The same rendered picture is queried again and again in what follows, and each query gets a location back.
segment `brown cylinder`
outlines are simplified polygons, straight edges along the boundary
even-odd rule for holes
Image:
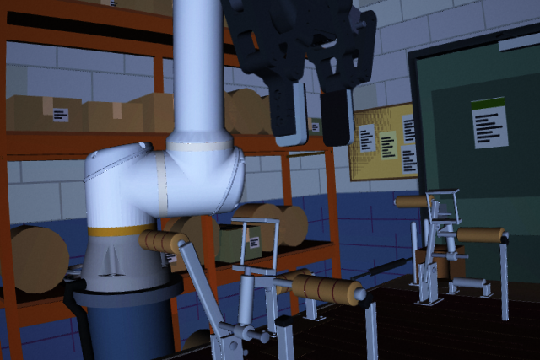
[[[504,228],[459,228],[457,240],[460,242],[482,242],[500,244]]]
[[[309,271],[308,269],[300,269],[297,271],[291,271],[289,273],[280,274],[279,276],[276,276],[276,278],[281,278],[282,280],[294,280],[294,278],[298,276],[299,274],[311,276],[311,271]],[[283,287],[283,286],[276,286],[276,293],[278,295],[283,294],[283,293],[288,293],[289,291],[293,291],[293,289]]]
[[[229,92],[236,106],[235,129],[240,134],[258,134],[262,131],[264,107],[255,90],[243,88]]]
[[[210,329],[199,329],[193,332],[184,343],[182,350],[188,350],[193,347],[210,344]]]
[[[21,225],[11,229],[11,246],[15,287],[19,290],[32,294],[45,293],[66,276],[69,267],[68,247],[56,232]]]
[[[281,211],[279,233],[284,246],[298,246],[307,236],[308,222],[304,210],[297,206],[277,206]]]
[[[429,204],[433,201],[434,197],[429,196]],[[427,208],[428,201],[425,196],[397,196],[396,197],[397,208]]]
[[[239,207],[233,217],[230,219],[230,223],[233,225],[243,225],[235,221],[235,217],[245,218],[271,218],[280,219],[281,210],[273,204],[244,204]],[[263,252],[273,252],[273,236],[274,225],[273,223],[247,223],[248,225],[255,225],[261,227],[261,248]],[[284,241],[283,233],[279,230],[278,245]]]
[[[340,278],[299,274],[293,280],[293,294],[296,297],[342,305],[358,305],[358,299],[354,297],[357,288],[362,288],[362,284]]]
[[[184,234],[193,244],[193,248],[197,252],[197,256],[201,265],[204,265],[204,250],[203,250],[203,224],[201,216],[194,217],[174,217],[167,221],[164,231]],[[214,257],[219,253],[219,225],[212,218],[212,234],[213,234],[213,252]],[[186,264],[181,255],[176,255],[176,262],[170,263],[170,269],[173,272],[187,270]]]
[[[272,122],[270,120],[270,96],[261,97],[262,100],[262,132],[261,134],[272,135]]]
[[[233,96],[230,93],[224,92],[225,129],[231,134],[238,133],[235,128],[237,116],[238,110],[236,109],[235,102],[233,101]]]
[[[181,240],[189,242],[187,236],[176,232],[146,230],[138,236],[138,244],[141,248],[154,252],[174,253],[175,255],[180,254],[178,242]]]

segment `cork board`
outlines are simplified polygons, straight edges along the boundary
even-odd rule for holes
[[[351,181],[418,178],[413,103],[355,111],[348,162]]]

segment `bulletin board frame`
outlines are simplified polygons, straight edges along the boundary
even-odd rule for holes
[[[402,147],[416,148],[416,138],[413,142],[406,143],[404,134],[403,116],[412,114],[412,102],[354,112],[354,141],[348,146],[351,181],[417,179],[419,177],[417,159],[414,159],[416,169],[414,175],[403,173]],[[371,124],[375,132],[375,151],[361,152],[359,127]],[[386,139],[389,139],[392,148],[389,143],[385,143],[386,148],[382,149],[383,144],[380,138],[382,133]]]

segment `foam roller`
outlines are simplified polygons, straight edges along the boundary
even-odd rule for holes
[[[460,242],[500,244],[504,231],[504,228],[459,228],[457,230],[457,240]]]
[[[297,270],[297,271],[291,271],[289,273],[280,274],[279,276],[276,276],[276,278],[281,278],[282,280],[294,280],[294,278],[296,276],[298,276],[299,274],[304,274],[306,276],[310,276],[311,271],[309,271],[307,269],[300,269],[300,270]],[[276,286],[276,293],[278,295],[283,294],[283,293],[288,293],[289,291],[292,291],[292,288]]]
[[[433,196],[429,196],[429,204],[433,199]],[[397,208],[427,208],[428,201],[425,196],[398,196],[394,200],[394,205]]]
[[[293,280],[293,294],[296,297],[342,305],[358,305],[358,299],[354,297],[357,288],[362,288],[362,284],[340,278],[299,274]]]
[[[150,231],[147,229],[138,236],[138,244],[140,244],[141,248],[154,252],[174,253],[175,255],[180,254],[178,242],[181,240],[186,243],[189,242],[187,236],[177,232]]]

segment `box label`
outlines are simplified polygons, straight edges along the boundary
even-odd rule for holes
[[[68,109],[53,109],[52,122],[69,122]]]
[[[259,241],[259,237],[256,236],[255,238],[251,238],[250,239],[250,249],[256,249],[258,247],[260,247],[260,241]]]

